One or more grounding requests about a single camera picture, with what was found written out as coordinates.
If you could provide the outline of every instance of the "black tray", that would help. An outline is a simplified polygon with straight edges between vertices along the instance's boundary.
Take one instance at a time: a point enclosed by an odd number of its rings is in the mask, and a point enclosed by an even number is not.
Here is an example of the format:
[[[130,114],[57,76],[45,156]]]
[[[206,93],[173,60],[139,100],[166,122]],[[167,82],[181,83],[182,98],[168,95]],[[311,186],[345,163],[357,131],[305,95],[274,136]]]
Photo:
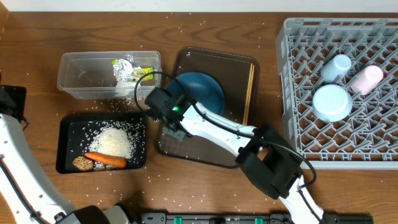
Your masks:
[[[61,120],[56,163],[57,172],[60,174],[82,172],[77,169],[72,162],[76,157],[82,156],[83,150],[88,146],[87,144],[90,145],[93,141],[93,138],[87,141],[85,137],[87,130],[83,130],[83,128],[90,128],[92,131],[100,131],[100,128],[105,126],[102,122],[110,122],[111,120],[112,122],[127,121],[138,127],[128,130],[134,133],[138,131],[139,137],[136,141],[136,151],[134,153],[134,158],[136,159],[130,159],[125,169],[138,169],[142,167],[146,161],[146,121],[144,115],[142,113],[96,113],[70,115]]]

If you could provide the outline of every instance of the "wood grain surface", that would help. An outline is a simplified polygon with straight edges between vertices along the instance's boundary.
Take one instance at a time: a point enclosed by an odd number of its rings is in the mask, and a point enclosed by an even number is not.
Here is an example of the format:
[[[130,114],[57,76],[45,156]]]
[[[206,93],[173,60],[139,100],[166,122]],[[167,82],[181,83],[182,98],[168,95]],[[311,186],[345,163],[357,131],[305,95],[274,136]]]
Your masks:
[[[4,33],[4,26],[6,25],[9,13],[6,7],[0,2],[0,40]]]
[[[99,208],[109,208],[119,202],[122,193],[122,201],[134,212],[285,212],[280,201],[260,193],[239,169],[223,169],[160,155],[154,149],[158,124],[153,122],[149,123],[145,168],[58,174],[55,158],[60,120],[73,112],[106,111],[109,107],[107,101],[101,101],[104,104],[95,109],[99,101],[76,100],[58,90],[60,57],[66,52],[157,50],[162,57],[163,70],[171,72],[177,52],[186,46],[252,56],[261,66],[252,124],[269,123],[281,131],[283,107],[275,37],[284,19],[397,16],[13,12],[0,41],[2,84],[27,88],[25,116],[31,123],[25,131],[27,142],[50,180],[76,208],[98,203]],[[318,180],[310,192],[317,204],[327,211],[370,214],[376,223],[397,223],[396,189],[398,171],[319,170]],[[0,214],[0,223],[14,223],[4,199],[0,199]]]

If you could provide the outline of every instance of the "orange carrot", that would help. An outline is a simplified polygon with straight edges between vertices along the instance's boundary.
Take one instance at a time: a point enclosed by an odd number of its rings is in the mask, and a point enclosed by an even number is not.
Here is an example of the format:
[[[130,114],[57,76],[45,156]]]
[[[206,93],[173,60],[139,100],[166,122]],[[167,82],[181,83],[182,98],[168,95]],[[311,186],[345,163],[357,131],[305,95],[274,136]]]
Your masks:
[[[108,156],[96,152],[86,152],[85,156],[89,159],[102,162],[106,165],[111,165],[117,168],[125,168],[127,166],[127,161],[124,158],[116,156]]]

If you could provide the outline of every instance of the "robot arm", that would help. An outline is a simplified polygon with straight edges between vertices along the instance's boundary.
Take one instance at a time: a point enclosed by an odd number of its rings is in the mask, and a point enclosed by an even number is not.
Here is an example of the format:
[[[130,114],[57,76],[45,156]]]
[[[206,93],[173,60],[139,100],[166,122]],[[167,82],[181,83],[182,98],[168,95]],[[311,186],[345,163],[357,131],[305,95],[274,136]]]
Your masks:
[[[257,157],[263,145],[256,144],[253,139],[271,138],[272,141],[289,146],[273,129],[266,127],[263,130],[258,130],[254,126],[235,123],[211,112],[201,103],[196,102],[195,105],[202,114],[200,115],[193,105],[186,105],[184,99],[178,102],[168,100],[167,97],[165,99],[164,96],[161,96],[164,93],[161,89],[154,90],[146,99],[149,108],[155,112],[154,114],[158,114],[158,116],[155,115],[155,118],[164,120],[166,125],[174,122],[174,124],[168,125],[170,129],[179,127],[175,130],[182,129],[189,135],[203,137],[235,155],[237,157],[236,162],[252,184],[268,196],[281,199],[289,210],[294,223],[320,223],[323,210],[316,205],[306,188],[300,189],[300,186],[304,184],[300,168],[301,161],[292,158],[292,155],[287,151],[284,151],[284,153],[274,152],[267,155],[263,160]],[[157,104],[158,99],[162,99],[162,104]],[[165,104],[164,99],[172,103],[170,105]],[[181,116],[168,115],[169,113],[179,113]]]
[[[123,205],[75,207],[54,187],[30,150],[20,120],[26,90],[0,86],[0,192],[17,223],[130,224]]]

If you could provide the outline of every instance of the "plastic dish rack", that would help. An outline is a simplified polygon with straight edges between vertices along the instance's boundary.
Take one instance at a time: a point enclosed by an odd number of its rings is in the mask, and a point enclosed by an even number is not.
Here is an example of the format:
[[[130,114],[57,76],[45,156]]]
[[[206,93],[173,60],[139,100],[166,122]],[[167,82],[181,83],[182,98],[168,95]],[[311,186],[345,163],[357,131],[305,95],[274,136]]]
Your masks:
[[[398,19],[289,18],[277,40],[284,101],[283,132],[318,169],[398,169]],[[320,69],[337,54],[352,61],[335,84],[353,98],[351,113],[324,123],[312,113]],[[368,65],[384,78],[368,95],[350,86]]]

